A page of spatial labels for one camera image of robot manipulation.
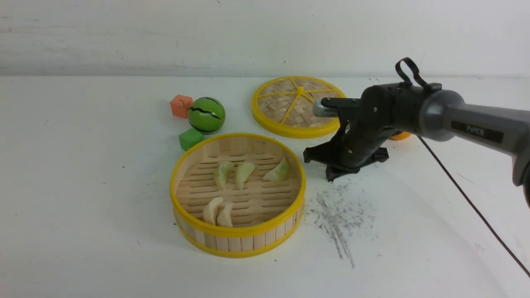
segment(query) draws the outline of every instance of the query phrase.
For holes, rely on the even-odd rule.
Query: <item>green cube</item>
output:
[[[204,135],[195,128],[186,130],[179,135],[180,147],[187,151],[189,148],[199,144],[204,139]]]

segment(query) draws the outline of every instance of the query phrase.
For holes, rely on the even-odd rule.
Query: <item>yellow plastic rim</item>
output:
[[[268,85],[270,85],[270,84],[272,84],[274,82],[289,79],[289,80],[292,81],[294,87],[296,88],[296,87],[299,87],[298,85],[296,85],[296,83],[294,81],[294,79],[297,79],[297,78],[301,78],[301,79],[305,79],[305,80],[311,80],[311,81],[316,81],[316,82],[319,82],[321,84],[328,85],[329,87],[331,87],[331,89],[329,89],[329,90],[333,90],[340,97],[343,97],[343,98],[346,97],[344,95],[344,93],[342,93],[342,91],[339,88],[337,88],[335,85],[330,84],[330,83],[328,83],[328,82],[326,82],[324,80],[321,80],[319,78],[316,78],[316,77],[310,77],[310,76],[284,76],[284,77],[279,77],[279,78],[275,78],[273,80],[270,80],[268,82],[265,82],[264,84],[259,86],[258,89],[256,89],[256,91],[254,92],[254,95],[252,96],[252,104],[251,104],[251,111],[252,111],[252,115],[254,116],[254,119],[261,126],[263,126],[265,129],[267,129],[268,131],[270,131],[270,132],[272,132],[274,134],[280,135],[280,136],[290,137],[290,138],[316,138],[316,137],[321,137],[321,136],[324,136],[324,135],[327,135],[327,134],[330,134],[332,132],[337,131],[337,129],[339,129],[339,127],[340,127],[340,123],[339,123],[338,119],[333,119],[329,123],[326,123],[326,124],[324,124],[322,126],[316,126],[316,127],[292,127],[292,126],[284,125],[282,123],[275,122],[272,119],[270,119],[269,117],[267,117],[265,114],[263,114],[263,112],[261,112],[261,110],[258,107],[258,98],[275,95],[274,93],[273,94],[260,95],[261,91],[265,87],[267,87]],[[305,93],[311,93],[311,92],[315,92],[315,91],[314,90],[308,90],[308,91],[300,90],[299,92],[289,92],[289,93],[285,93],[285,94],[296,94],[297,95],[296,98],[294,99],[293,103],[291,104],[291,107],[293,107],[295,102],[296,102],[296,100],[299,97],[305,97],[305,99],[309,100],[310,102],[313,102],[311,97],[308,97],[308,96],[304,95]]]
[[[302,206],[302,212],[300,213],[300,218],[296,221],[295,225],[293,226],[293,228],[291,230],[289,230],[289,232],[285,233],[285,235],[283,237],[281,237],[280,239],[276,240],[275,242],[265,246],[265,247],[262,247],[260,249],[256,249],[256,250],[251,250],[251,251],[222,251],[222,250],[217,250],[217,249],[213,249],[213,248],[209,248],[207,247],[206,245],[203,245],[201,243],[199,243],[197,240],[193,239],[192,237],[190,237],[186,231],[182,228],[182,226],[180,225],[179,221],[177,221],[177,225],[180,229],[180,232],[182,233],[182,235],[184,235],[184,238],[186,238],[186,240],[188,240],[191,244],[193,244],[196,248],[202,250],[202,251],[205,251],[209,254],[212,254],[214,256],[218,256],[218,257],[225,257],[225,258],[247,258],[247,257],[254,257],[254,256],[257,256],[257,255],[260,255],[262,253],[265,253],[267,251],[270,251],[274,248],[276,248],[277,246],[279,246],[280,244],[284,243],[287,238],[289,238],[296,230],[296,228],[298,227],[298,225],[300,225],[300,222],[302,221],[302,216],[304,214],[304,207]]]
[[[265,140],[267,142],[274,143],[278,146],[280,146],[287,154],[291,155],[293,160],[296,161],[297,170],[301,173],[301,183],[300,183],[300,191],[298,192],[298,195],[296,196],[295,201],[280,215],[276,216],[275,218],[266,221],[261,224],[253,225],[253,226],[246,226],[246,227],[222,227],[222,226],[215,226],[211,224],[207,224],[203,221],[200,221],[196,219],[195,217],[191,216],[188,212],[184,210],[184,208],[180,205],[179,200],[176,198],[176,189],[174,186],[175,176],[176,172],[178,171],[178,168],[182,164],[182,162],[188,157],[188,155],[191,154],[194,150],[200,148],[201,146],[208,144],[210,142],[214,142],[216,140],[222,139],[222,138],[230,138],[230,137],[249,137],[249,138],[259,138],[262,140]],[[226,134],[226,135],[220,135],[216,136],[207,140],[204,140],[200,142],[199,144],[193,146],[191,149],[186,151],[186,153],[183,154],[182,157],[180,157],[179,161],[176,163],[175,168],[173,169],[173,174],[171,174],[171,180],[169,185],[170,195],[171,195],[171,201],[173,201],[173,207],[176,209],[176,211],[179,213],[179,215],[182,217],[183,220],[185,220],[189,225],[191,225],[193,228],[212,234],[219,237],[227,237],[227,238],[242,238],[242,237],[250,237],[261,233],[266,233],[270,231],[271,229],[275,229],[279,224],[283,223],[286,219],[296,214],[296,211],[300,208],[301,204],[304,202],[304,194],[305,194],[305,173],[304,168],[300,164],[300,161],[298,160],[298,157],[284,144],[278,142],[275,139],[256,135],[256,134]]]

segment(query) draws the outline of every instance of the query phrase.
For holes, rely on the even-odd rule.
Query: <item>steamer basket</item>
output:
[[[289,177],[263,181],[283,157],[290,166]],[[226,189],[215,184],[213,173],[223,161],[256,165],[242,190],[234,189],[235,168]],[[305,174],[296,155],[282,143],[260,135],[226,134],[195,145],[180,158],[171,176],[170,193],[176,222],[193,245],[217,256],[250,257],[280,245],[298,227]],[[202,209],[215,197],[232,203],[234,227],[202,221]]]
[[[264,128],[291,138],[314,138],[339,129],[338,119],[313,115],[313,103],[345,98],[334,85],[309,76],[286,76],[261,85],[252,97],[252,115]]]

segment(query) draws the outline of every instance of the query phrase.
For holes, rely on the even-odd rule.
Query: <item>table surface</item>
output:
[[[261,128],[250,97],[267,80],[0,77],[0,296],[529,297],[526,275],[415,137],[386,142],[388,161],[333,183],[324,166],[304,164],[303,222],[268,253],[226,259],[189,244],[169,198],[189,128],[171,115],[176,94],[218,98],[228,115],[220,133],[272,136],[299,158],[331,137]],[[356,97],[398,79],[325,80]],[[436,81],[467,102],[530,109],[530,80]],[[429,144],[530,267],[530,210],[511,160],[460,139]]]

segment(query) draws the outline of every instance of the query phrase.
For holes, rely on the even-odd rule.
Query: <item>green ball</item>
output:
[[[225,108],[215,98],[201,97],[191,104],[188,120],[201,133],[212,134],[225,123]]]

